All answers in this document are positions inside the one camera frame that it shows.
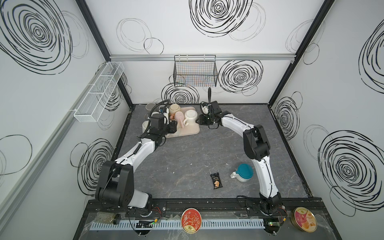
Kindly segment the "pink mug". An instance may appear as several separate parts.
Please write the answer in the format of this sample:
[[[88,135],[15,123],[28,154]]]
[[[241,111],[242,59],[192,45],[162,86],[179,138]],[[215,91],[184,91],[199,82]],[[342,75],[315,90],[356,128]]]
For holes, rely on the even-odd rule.
[[[185,127],[184,120],[185,120],[185,115],[183,112],[178,111],[175,113],[175,120],[180,124],[181,128]]]

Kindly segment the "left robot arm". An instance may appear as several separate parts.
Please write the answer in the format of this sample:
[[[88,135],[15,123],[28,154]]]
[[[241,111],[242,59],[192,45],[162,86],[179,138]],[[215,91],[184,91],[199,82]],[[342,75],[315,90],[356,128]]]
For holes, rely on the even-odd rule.
[[[95,198],[114,207],[148,209],[152,196],[135,189],[134,172],[151,155],[168,134],[177,132],[178,122],[162,114],[151,116],[137,144],[114,161],[106,161],[101,168]]]

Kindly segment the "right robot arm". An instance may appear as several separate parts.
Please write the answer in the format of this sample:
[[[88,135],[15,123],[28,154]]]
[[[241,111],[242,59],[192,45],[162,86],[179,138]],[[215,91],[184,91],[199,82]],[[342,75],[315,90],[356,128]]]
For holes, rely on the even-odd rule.
[[[260,184],[259,208],[265,215],[272,215],[282,205],[282,197],[276,186],[270,163],[271,145],[264,127],[252,125],[222,111],[218,102],[200,103],[201,114],[196,122],[201,126],[218,124],[243,138],[244,152],[252,160]]]

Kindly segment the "large white mug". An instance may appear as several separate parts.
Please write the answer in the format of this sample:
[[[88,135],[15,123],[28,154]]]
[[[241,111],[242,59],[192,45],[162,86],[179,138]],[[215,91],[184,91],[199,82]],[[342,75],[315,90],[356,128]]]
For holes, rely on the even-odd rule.
[[[192,126],[196,124],[198,113],[196,110],[188,110],[185,112],[185,119],[183,121],[185,126]]]

